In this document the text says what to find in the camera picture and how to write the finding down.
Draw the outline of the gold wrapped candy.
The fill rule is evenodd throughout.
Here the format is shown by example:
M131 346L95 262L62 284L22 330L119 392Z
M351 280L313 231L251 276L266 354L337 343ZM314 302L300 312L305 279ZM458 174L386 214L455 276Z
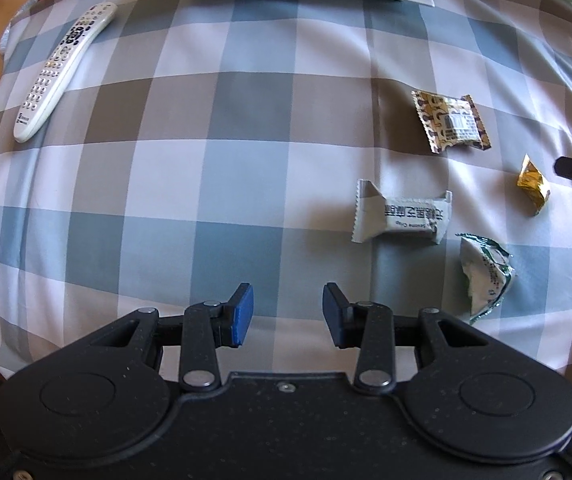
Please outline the gold wrapped candy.
M531 200L533 213L540 214L550 198L551 187L528 154L522 159L516 185Z

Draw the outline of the white sesame crisp packet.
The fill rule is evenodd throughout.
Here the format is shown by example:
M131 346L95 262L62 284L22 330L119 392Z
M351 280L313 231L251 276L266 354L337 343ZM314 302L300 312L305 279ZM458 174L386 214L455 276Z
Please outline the white sesame crisp packet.
M370 180L359 179L351 240L364 243L383 234L395 234L440 244L452 218L452 202L451 191L438 198L389 198Z

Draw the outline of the white green snack packet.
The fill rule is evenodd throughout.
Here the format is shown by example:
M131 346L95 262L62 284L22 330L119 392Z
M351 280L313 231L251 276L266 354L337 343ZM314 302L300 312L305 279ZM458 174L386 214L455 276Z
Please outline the white green snack packet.
M469 323L475 324L497 309L512 286L516 270L509 252L496 240L472 233L457 233L460 259L470 300Z

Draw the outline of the patterned nut snack packet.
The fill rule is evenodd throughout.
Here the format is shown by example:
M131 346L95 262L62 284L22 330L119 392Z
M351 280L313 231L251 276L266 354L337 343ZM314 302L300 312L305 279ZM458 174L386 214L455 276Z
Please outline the patterned nut snack packet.
M469 94L455 99L425 90L413 90L412 98L432 153L441 154L457 145L480 151L492 148L490 136Z

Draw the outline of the checkered tablecloth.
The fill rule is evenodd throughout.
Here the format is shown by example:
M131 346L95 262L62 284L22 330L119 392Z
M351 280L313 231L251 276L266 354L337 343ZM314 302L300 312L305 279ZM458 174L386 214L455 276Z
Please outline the checkered tablecloth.
M73 23L118 6L28 142L13 124ZM559 0L42 0L0 77L0 374L139 307L254 288L228 370L348 370L323 322L354 300L466 316L457 233L516 280L479 327L572 381L572 5ZM412 98L474 100L492 148L430 151ZM528 154L551 195L517 188ZM440 244L351 240L356 185L453 194Z

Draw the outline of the white remote control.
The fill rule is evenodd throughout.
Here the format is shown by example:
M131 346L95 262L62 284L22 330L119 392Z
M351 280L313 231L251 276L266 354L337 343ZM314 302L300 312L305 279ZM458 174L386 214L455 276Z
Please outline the white remote control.
M86 51L114 19L118 6L97 3L82 14L54 47L19 107L13 124L18 143L28 142L50 117Z

